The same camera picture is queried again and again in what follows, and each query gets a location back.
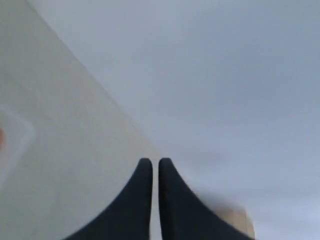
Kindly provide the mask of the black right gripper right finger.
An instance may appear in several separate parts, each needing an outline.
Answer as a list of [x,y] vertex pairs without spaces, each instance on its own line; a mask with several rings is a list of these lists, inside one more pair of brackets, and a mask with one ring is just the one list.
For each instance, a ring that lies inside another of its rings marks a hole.
[[158,203],[164,240],[253,240],[253,223],[242,209],[208,208],[189,188],[170,158],[158,164]]

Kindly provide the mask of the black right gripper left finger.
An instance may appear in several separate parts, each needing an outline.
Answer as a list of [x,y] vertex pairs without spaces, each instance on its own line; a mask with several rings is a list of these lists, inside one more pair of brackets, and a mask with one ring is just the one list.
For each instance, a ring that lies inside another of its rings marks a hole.
[[153,193],[153,166],[139,160],[131,178],[95,219],[67,240],[149,240]]

